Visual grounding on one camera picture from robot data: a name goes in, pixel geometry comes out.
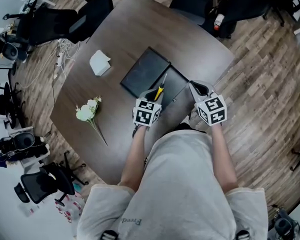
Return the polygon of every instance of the black tablet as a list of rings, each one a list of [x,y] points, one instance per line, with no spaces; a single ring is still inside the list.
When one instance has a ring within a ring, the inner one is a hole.
[[[138,98],[141,93],[149,90],[170,66],[169,60],[148,47],[125,75],[121,85]]]

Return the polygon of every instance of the white napkin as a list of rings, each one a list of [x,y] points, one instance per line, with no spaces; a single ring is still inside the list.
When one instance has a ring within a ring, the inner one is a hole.
[[[90,59],[90,66],[96,76],[101,76],[110,68],[110,58],[107,57],[101,50],[97,50],[96,53]]]

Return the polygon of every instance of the wooden table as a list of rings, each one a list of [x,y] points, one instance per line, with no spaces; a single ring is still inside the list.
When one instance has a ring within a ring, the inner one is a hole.
[[[122,0],[82,47],[50,116],[75,152],[108,184],[120,180],[135,127],[132,109],[136,98],[120,81],[149,46],[187,79],[211,84],[234,58],[213,36],[168,7],[153,0]],[[111,58],[111,68],[102,76],[95,76],[89,65],[97,50]],[[88,123],[76,118],[76,105],[82,106],[99,95],[102,103],[96,118],[108,146]],[[193,107],[187,87],[147,133],[146,154]]]

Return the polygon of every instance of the flower bouquet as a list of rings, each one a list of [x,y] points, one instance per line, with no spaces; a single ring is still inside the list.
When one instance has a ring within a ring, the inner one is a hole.
[[[76,118],[83,122],[89,123],[92,128],[99,134],[100,138],[104,141],[106,145],[107,142],[102,135],[99,127],[97,126],[94,117],[96,115],[96,111],[98,109],[99,103],[102,101],[101,97],[95,97],[94,99],[89,99],[85,105],[83,105],[81,108],[76,106]]]

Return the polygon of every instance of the white t-shirt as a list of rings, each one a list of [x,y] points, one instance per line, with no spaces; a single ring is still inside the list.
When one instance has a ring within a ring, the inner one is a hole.
[[[214,176],[211,137],[178,130],[153,146],[140,187],[92,187],[78,240],[99,240],[114,230],[121,240],[233,240],[247,230],[265,240],[268,212],[262,188],[224,194]]]

